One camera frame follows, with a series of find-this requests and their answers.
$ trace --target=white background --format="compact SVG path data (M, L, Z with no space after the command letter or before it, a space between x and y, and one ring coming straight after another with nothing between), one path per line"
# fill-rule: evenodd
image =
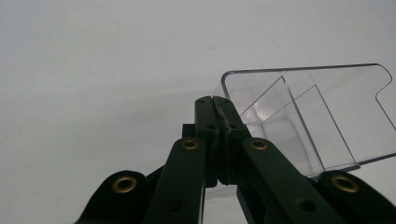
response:
M72 223L109 175L154 171L228 70L381 63L395 75L395 12L395 1L1 0L0 223ZM353 174L396 203L395 163ZM246 221L226 198L206 204L205 222Z

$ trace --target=plastic compartment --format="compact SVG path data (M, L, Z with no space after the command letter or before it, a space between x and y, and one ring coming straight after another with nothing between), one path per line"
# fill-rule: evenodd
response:
M307 176L396 155L391 82L379 64L227 72L215 94Z

